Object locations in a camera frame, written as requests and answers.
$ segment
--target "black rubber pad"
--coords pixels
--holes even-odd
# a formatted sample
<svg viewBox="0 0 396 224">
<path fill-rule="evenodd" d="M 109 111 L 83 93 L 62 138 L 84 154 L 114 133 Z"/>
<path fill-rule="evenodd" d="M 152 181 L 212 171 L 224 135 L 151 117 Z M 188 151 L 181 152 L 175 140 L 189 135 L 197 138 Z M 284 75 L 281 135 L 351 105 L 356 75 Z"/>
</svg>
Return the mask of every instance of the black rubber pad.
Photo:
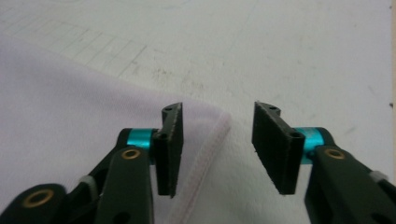
<svg viewBox="0 0 396 224">
<path fill-rule="evenodd" d="M 279 108 L 255 103 L 252 143 L 280 194 L 295 192 L 304 140 L 280 117 Z"/>
</svg>

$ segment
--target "white fabric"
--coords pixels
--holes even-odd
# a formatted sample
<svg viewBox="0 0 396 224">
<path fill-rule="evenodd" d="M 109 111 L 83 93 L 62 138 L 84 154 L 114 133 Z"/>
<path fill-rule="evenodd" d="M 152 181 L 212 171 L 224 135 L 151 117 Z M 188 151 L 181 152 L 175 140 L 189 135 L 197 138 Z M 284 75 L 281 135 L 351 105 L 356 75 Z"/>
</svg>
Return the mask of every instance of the white fabric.
<svg viewBox="0 0 396 224">
<path fill-rule="evenodd" d="M 185 222 L 229 130 L 229 114 L 212 105 L 144 90 L 1 34 L 0 95 L 0 211 L 37 184 L 70 191 L 121 129 L 161 128 L 161 109 L 183 102 L 177 196 L 160 197 L 152 185 L 156 223 Z"/>
</svg>

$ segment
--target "teal cylindrical joint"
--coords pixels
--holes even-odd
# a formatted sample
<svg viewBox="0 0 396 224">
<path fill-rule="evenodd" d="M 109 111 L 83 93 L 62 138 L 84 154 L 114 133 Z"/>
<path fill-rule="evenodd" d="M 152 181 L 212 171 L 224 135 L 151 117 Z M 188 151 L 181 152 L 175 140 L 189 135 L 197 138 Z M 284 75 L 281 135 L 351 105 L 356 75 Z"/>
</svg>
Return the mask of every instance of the teal cylindrical joint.
<svg viewBox="0 0 396 224">
<path fill-rule="evenodd" d="M 149 151 L 151 147 L 152 129 L 132 129 L 126 145 L 136 146 Z"/>
<path fill-rule="evenodd" d="M 315 147 L 324 145 L 323 136 L 317 128 L 294 129 L 305 136 L 304 153 L 301 164 L 312 164 L 312 161 L 308 158 L 308 155 L 314 152 Z"/>
</svg>

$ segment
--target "screw hole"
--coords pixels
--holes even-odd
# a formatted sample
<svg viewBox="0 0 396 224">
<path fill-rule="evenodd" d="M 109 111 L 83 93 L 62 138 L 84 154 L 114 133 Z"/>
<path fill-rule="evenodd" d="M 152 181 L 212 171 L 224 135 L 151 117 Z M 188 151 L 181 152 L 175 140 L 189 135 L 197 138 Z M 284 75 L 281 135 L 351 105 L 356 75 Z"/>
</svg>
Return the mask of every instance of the screw hole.
<svg viewBox="0 0 396 224">
<path fill-rule="evenodd" d="M 120 212 L 113 217 L 114 224 L 124 224 L 129 221 L 131 216 L 127 212 Z"/>
<path fill-rule="evenodd" d="M 337 160 L 343 160 L 346 158 L 346 156 L 344 155 L 344 153 L 342 153 L 339 150 L 336 149 L 332 149 L 332 148 L 328 148 L 324 151 L 328 156 L 337 159 Z"/>
<path fill-rule="evenodd" d="M 53 197 L 52 189 L 42 189 L 29 195 L 24 201 L 23 206 L 26 208 L 38 207 L 48 202 Z"/>
<path fill-rule="evenodd" d="M 379 224 L 392 224 L 392 221 L 388 217 L 378 213 L 372 213 L 372 219 Z"/>
<path fill-rule="evenodd" d="M 301 134 L 300 133 L 291 133 L 290 136 L 297 138 L 297 137 L 301 137 Z"/>
<path fill-rule="evenodd" d="M 125 160 L 133 160 L 140 156 L 140 151 L 137 149 L 129 149 L 129 150 L 122 152 L 121 156 Z"/>
</svg>

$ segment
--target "white cable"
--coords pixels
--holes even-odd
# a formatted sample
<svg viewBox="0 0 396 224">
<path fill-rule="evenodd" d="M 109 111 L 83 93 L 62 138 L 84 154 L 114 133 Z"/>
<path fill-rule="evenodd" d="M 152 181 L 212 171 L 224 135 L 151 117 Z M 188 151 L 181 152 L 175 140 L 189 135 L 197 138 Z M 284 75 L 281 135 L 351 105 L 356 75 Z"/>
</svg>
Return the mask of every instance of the white cable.
<svg viewBox="0 0 396 224">
<path fill-rule="evenodd" d="M 85 183 L 90 190 L 91 199 L 94 201 L 98 198 L 98 188 L 95 179 L 90 175 L 84 175 L 79 179 L 79 183 Z"/>
</svg>

